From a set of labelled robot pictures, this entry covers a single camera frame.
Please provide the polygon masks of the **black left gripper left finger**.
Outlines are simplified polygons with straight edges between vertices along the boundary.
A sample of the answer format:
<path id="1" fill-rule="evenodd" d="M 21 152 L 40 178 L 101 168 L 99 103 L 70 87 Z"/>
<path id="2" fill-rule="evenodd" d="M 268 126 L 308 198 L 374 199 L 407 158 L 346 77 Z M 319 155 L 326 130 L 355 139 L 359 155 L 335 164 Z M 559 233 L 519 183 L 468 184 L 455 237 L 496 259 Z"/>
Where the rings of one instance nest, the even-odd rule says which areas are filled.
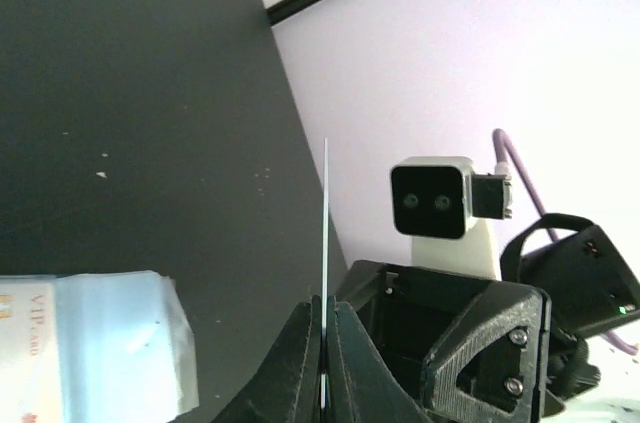
<path id="1" fill-rule="evenodd" d="M 254 376 L 214 419 L 317 422 L 320 414 L 321 299 L 298 303 Z"/>

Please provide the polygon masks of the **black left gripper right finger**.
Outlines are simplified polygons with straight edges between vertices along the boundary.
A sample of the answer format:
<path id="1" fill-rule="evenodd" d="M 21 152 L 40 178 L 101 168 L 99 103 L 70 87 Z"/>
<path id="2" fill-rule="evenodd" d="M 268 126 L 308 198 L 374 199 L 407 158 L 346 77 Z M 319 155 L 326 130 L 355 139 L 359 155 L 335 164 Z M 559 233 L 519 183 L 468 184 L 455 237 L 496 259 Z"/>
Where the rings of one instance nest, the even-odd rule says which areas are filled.
<path id="1" fill-rule="evenodd" d="M 387 368 L 355 310 L 330 300 L 327 323 L 329 422 L 428 422 Z"/>

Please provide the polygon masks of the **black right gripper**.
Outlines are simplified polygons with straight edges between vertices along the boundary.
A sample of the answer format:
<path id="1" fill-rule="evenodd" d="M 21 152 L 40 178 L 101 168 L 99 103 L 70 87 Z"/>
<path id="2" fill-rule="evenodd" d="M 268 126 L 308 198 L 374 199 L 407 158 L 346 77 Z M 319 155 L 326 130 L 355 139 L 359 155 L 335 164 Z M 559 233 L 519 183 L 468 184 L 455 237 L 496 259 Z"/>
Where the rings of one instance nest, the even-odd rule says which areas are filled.
<path id="1" fill-rule="evenodd" d="M 357 261 L 337 289 L 430 422 L 544 416 L 550 299 L 532 286 Z"/>

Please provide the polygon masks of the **navy blue card holder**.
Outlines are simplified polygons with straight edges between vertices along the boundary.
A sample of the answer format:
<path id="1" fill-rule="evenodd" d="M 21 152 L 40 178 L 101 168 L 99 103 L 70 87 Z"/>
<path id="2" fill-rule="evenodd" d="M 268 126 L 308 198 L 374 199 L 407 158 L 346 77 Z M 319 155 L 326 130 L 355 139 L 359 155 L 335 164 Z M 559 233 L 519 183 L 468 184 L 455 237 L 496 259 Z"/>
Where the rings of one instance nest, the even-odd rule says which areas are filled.
<path id="1" fill-rule="evenodd" d="M 54 285 L 62 422 L 172 422 L 199 406 L 194 336 L 171 278 L 3 278 Z"/>

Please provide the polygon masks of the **white pink VIP card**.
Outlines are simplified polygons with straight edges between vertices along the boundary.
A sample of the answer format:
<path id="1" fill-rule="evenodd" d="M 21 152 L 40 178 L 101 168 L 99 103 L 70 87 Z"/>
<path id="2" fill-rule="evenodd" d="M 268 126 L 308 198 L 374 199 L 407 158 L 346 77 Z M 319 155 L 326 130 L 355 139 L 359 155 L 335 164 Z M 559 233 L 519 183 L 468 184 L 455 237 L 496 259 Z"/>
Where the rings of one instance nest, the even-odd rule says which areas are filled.
<path id="1" fill-rule="evenodd" d="M 1 280 L 1 420 L 64 420 L 55 290 L 50 281 Z"/>

